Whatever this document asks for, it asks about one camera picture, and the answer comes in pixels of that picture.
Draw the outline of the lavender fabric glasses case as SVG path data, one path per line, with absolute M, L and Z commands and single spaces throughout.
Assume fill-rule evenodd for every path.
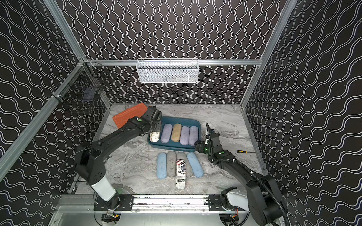
M 166 144 L 170 141 L 172 130 L 173 130 L 173 125 L 169 123 L 164 125 L 160 139 L 162 143 Z
M 189 144 L 189 133 L 190 127 L 182 126 L 181 135 L 180 135 L 180 144 L 187 146 Z
M 194 147 L 198 139 L 199 139 L 199 128 L 197 126 L 191 126 L 189 130 L 189 145 Z

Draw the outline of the cream map print glasses case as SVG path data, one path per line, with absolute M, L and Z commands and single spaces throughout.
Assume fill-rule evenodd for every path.
M 156 143 L 156 142 L 159 141 L 159 139 L 160 139 L 160 132 L 152 132 L 152 133 L 150 133 L 149 140 L 150 140 L 151 143 Z

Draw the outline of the tan fabric glasses case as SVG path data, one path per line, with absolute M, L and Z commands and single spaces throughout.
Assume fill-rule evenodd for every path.
M 171 140 L 173 142 L 180 142 L 181 139 L 181 131 L 182 131 L 182 125 L 179 123 L 176 123 L 173 126 L 172 133 L 171 133 Z

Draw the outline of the newspaper print glasses case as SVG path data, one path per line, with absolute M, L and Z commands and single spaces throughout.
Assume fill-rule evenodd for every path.
M 186 187 L 186 163 L 184 160 L 176 161 L 176 177 L 175 186 L 178 189 L 184 189 Z

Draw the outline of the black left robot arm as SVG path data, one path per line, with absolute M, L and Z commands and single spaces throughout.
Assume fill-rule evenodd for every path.
M 79 145 L 74 158 L 75 172 L 86 180 L 108 209 L 121 204 L 120 194 L 106 178 L 105 159 L 128 141 L 161 131 L 162 112 L 149 106 L 142 116 L 134 116 L 118 130 L 92 143 Z

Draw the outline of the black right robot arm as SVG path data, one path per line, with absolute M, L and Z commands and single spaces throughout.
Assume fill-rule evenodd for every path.
M 247 207 L 254 221 L 260 225 L 276 225 L 275 221 L 282 217 L 285 225 L 290 226 L 288 209 L 281 195 L 276 180 L 270 176 L 263 176 L 237 160 L 237 158 L 221 145 L 220 134 L 207 128 L 206 140 L 197 141 L 195 150 L 207 155 L 208 160 L 217 167 L 229 172 L 246 188 Z

